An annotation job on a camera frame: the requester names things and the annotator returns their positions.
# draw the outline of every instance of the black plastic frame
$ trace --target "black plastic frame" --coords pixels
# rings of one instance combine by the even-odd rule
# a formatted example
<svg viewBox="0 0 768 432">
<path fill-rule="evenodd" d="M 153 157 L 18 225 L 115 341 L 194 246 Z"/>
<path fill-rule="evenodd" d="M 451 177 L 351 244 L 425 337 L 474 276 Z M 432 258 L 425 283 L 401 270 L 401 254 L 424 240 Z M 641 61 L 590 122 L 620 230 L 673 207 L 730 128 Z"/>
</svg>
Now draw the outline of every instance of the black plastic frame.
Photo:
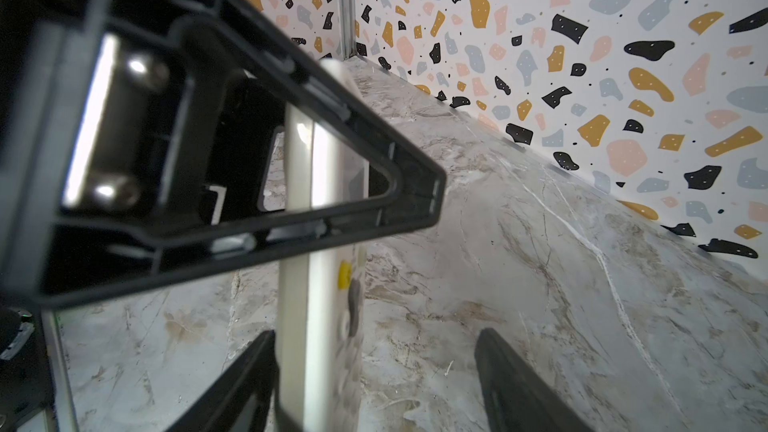
<svg viewBox="0 0 768 432">
<path fill-rule="evenodd" d="M 136 1 L 143 1 L 144 8 L 137 9 Z M 3 180 L 9 184 L 0 192 L 0 200 L 12 208 L 0 215 L 5 239 L 0 248 L 0 291 L 49 308 L 72 306 L 437 223 L 445 172 L 246 0 L 176 0 L 178 16 L 170 24 L 155 15 L 161 1 L 88 0 L 82 22 L 46 19 L 27 28 L 22 72 L 4 131 L 8 140 L 0 146 L 2 160 L 15 161 L 12 173 L 2 170 Z M 367 158 L 389 182 L 386 192 L 359 202 L 304 212 L 272 212 L 217 226 L 181 228 L 162 213 L 153 221 L 64 213 L 62 189 L 103 35 L 118 34 L 142 46 L 184 56 L 185 34 L 200 30 L 215 37 L 217 46 L 227 49 L 272 93 L 299 106 Z M 185 117 L 182 122 L 198 113 L 195 91 L 185 93 L 178 109 L 178 117 Z M 189 133 L 206 131 L 174 128 L 177 143 Z M 173 152 L 186 157 L 184 150 Z M 174 172 L 183 172 L 185 164 L 168 164 L 169 173 L 164 174 L 168 182 L 163 186 L 172 195 L 178 186 Z M 76 271 L 51 270 L 49 259 L 62 234 L 72 231 L 130 236 L 155 250 L 155 259 L 140 270 L 105 271 L 103 280 L 96 283 L 59 288 L 56 284 L 65 282 L 69 274 L 74 277 Z M 226 258 L 201 256 L 191 263 L 163 266 L 162 257 L 168 251 L 201 248 L 216 238 L 245 232 L 256 238 L 251 252 Z M 69 246 L 78 254 L 88 254 L 88 241 L 75 240 Z"/>
</svg>

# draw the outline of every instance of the white marble vein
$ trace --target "white marble vein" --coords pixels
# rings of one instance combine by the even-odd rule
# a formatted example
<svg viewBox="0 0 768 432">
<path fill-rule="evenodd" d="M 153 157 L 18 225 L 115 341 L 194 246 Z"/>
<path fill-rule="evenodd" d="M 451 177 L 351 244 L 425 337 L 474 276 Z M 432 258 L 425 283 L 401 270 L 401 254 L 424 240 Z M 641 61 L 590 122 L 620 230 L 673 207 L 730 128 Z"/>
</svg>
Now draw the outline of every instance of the white marble vein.
<svg viewBox="0 0 768 432">
<path fill-rule="evenodd" d="M 496 328 L 596 430 L 768 428 L 768 292 L 369 62 L 364 100 L 448 172 L 369 246 L 360 430 L 486 430 Z M 282 168 L 270 174 L 275 204 Z M 275 319 L 276 264 L 62 313 L 82 430 L 162 430 Z"/>
</svg>

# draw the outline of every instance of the yellow sticker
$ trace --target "yellow sticker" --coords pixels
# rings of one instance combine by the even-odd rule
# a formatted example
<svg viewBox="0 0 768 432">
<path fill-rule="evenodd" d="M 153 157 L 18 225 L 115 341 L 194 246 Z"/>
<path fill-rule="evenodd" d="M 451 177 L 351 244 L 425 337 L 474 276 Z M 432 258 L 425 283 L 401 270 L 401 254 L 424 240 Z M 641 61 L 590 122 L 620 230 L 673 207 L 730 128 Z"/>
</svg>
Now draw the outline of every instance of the yellow sticker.
<svg viewBox="0 0 768 432">
<path fill-rule="evenodd" d="M 344 290 L 350 288 L 352 283 L 352 264 L 346 260 L 341 261 L 339 266 L 339 289 Z"/>
</svg>

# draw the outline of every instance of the marble surface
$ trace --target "marble surface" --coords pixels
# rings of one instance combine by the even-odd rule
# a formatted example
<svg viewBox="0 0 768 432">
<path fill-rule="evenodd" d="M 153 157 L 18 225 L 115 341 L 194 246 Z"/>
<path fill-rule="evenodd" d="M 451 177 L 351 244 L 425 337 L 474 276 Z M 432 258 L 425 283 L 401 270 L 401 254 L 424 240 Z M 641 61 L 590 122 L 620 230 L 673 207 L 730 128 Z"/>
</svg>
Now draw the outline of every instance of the marble surface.
<svg viewBox="0 0 768 432">
<path fill-rule="evenodd" d="M 596 430 L 768 428 L 764 284 L 378 66 L 348 65 L 448 172 L 437 226 L 369 245 L 360 430 L 486 430 L 485 327 Z M 276 278 L 267 264 L 62 312 L 81 429 L 167 427 L 274 326 Z"/>
</svg>

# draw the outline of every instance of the black device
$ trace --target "black device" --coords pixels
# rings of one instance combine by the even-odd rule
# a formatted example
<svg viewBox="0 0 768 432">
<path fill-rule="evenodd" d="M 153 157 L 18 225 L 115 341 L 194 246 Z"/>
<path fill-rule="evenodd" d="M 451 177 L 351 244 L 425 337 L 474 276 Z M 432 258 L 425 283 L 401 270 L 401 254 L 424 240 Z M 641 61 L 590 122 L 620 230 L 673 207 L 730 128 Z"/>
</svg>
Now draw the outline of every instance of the black device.
<svg viewBox="0 0 768 432">
<path fill-rule="evenodd" d="M 0 56 L 6 303 L 94 302 L 437 223 L 444 171 L 245 0 L 0 0 Z M 370 161 L 370 198 L 264 209 L 286 102 Z M 211 186 L 227 196 L 215 226 Z M 482 334 L 476 352 L 492 429 L 556 430 L 509 419 L 519 396 L 503 391 L 519 384 L 498 378 L 527 366 L 499 341 Z M 44 362 L 40 336 L 28 342 Z M 262 430 L 278 373 L 265 332 L 170 430 Z M 52 390 L 30 395 L 39 406 Z M 532 414 L 567 409 L 532 401 Z"/>
</svg>

